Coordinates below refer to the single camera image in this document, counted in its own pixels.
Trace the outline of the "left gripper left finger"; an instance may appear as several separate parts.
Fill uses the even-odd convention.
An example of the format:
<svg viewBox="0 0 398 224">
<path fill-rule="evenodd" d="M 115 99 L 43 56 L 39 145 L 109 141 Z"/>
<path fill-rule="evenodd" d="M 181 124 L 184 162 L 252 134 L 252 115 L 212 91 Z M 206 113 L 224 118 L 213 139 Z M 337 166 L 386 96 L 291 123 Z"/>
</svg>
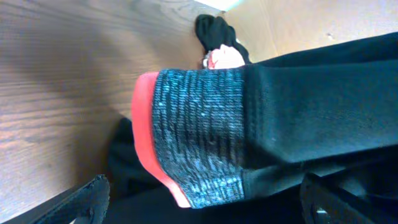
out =
<svg viewBox="0 0 398 224">
<path fill-rule="evenodd" d="M 109 206 L 110 184 L 105 175 L 72 187 L 14 217 L 6 224 L 102 224 Z"/>
</svg>

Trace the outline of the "black leggings red waistband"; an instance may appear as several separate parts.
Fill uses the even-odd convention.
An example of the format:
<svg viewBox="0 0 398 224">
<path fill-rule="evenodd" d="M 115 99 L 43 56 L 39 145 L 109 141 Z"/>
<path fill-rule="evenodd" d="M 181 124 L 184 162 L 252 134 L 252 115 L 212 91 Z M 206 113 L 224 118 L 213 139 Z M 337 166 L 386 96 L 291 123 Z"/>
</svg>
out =
<svg viewBox="0 0 398 224">
<path fill-rule="evenodd" d="M 313 173 L 397 215 L 397 34 L 136 81 L 105 223 L 303 223 Z"/>
</svg>

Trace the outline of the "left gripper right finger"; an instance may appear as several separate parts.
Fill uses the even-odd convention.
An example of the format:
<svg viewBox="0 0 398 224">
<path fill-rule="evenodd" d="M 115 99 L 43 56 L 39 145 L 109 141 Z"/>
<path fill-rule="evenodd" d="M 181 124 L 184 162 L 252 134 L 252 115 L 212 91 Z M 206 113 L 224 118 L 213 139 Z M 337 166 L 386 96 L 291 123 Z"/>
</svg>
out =
<svg viewBox="0 0 398 224">
<path fill-rule="evenodd" d="M 303 178 L 300 201 L 306 224 L 397 224 L 390 209 L 375 207 L 312 173 Z"/>
</svg>

